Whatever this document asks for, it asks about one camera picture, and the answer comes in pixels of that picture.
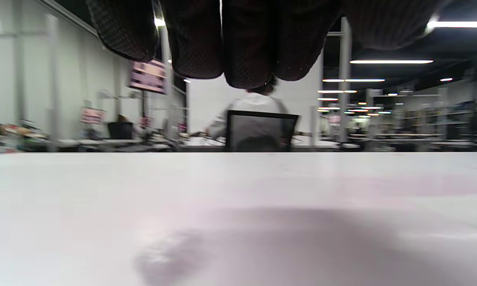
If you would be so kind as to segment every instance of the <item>computer screen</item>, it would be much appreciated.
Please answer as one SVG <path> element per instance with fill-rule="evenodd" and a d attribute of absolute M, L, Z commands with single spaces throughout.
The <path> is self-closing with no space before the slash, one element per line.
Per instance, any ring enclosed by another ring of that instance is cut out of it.
<path fill-rule="evenodd" d="M 104 120 L 104 114 L 104 110 L 83 107 L 81 110 L 80 122 L 87 124 L 101 124 Z"/>
<path fill-rule="evenodd" d="M 143 91 L 165 94 L 166 72 L 164 63 L 152 60 L 149 63 L 132 62 L 129 87 Z"/>

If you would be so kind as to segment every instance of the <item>glove finger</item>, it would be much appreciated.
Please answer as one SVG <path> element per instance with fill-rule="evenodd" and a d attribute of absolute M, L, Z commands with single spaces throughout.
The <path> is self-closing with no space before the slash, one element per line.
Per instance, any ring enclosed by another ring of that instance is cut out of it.
<path fill-rule="evenodd" d="M 223 73 L 219 0 L 161 0 L 172 66 L 183 77 Z"/>
<path fill-rule="evenodd" d="M 87 6 L 107 49 L 137 62 L 154 58 L 158 34 L 150 0 L 87 0 Z"/>
<path fill-rule="evenodd" d="M 365 47 L 393 50 L 422 37 L 448 0 L 343 0 L 353 35 Z"/>
<path fill-rule="evenodd" d="M 272 44 L 269 0 L 224 0 L 224 75 L 232 87 L 253 89 L 271 76 L 277 49 Z"/>
<path fill-rule="evenodd" d="M 306 76 L 340 13 L 339 0 L 279 0 L 279 62 L 275 75 L 290 81 Z"/>

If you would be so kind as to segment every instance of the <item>white table surface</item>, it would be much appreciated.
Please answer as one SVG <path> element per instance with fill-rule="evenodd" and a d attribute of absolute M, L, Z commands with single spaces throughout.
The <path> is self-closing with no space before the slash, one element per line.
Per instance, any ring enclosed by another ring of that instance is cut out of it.
<path fill-rule="evenodd" d="M 0 155 L 0 286 L 477 286 L 474 206 L 477 153 Z"/>

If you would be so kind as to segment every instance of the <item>ceiling light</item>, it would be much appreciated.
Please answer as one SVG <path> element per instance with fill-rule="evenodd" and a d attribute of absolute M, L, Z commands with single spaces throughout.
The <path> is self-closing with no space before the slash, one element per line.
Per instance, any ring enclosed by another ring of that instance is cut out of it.
<path fill-rule="evenodd" d="M 158 18 L 154 19 L 154 24 L 156 25 L 156 27 L 166 26 L 166 23 L 164 22 L 164 20 L 158 19 Z"/>
<path fill-rule="evenodd" d="M 319 93 L 343 93 L 344 91 L 318 91 Z"/>
<path fill-rule="evenodd" d="M 438 22 L 427 23 L 428 28 L 477 28 L 477 22 Z"/>
<path fill-rule="evenodd" d="M 342 83 L 347 81 L 348 83 L 377 83 L 385 81 L 384 79 L 324 79 L 326 83 Z"/>
<path fill-rule="evenodd" d="M 374 79 L 347 79 L 348 83 L 379 83 L 380 81 L 385 81 L 384 79 L 374 78 Z"/>
<path fill-rule="evenodd" d="M 318 91 L 319 93 L 356 93 L 357 91 Z"/>
<path fill-rule="evenodd" d="M 434 60 L 352 60 L 352 64 L 428 64 Z"/>

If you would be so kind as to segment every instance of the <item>black chair back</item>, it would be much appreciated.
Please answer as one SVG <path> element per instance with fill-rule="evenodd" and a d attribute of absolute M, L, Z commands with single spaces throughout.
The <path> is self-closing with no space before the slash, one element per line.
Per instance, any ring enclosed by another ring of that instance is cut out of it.
<path fill-rule="evenodd" d="M 132 139 L 133 124 L 131 122 L 110 122 L 108 132 L 111 139 Z"/>
<path fill-rule="evenodd" d="M 290 152 L 298 115 L 229 110 L 225 152 Z"/>

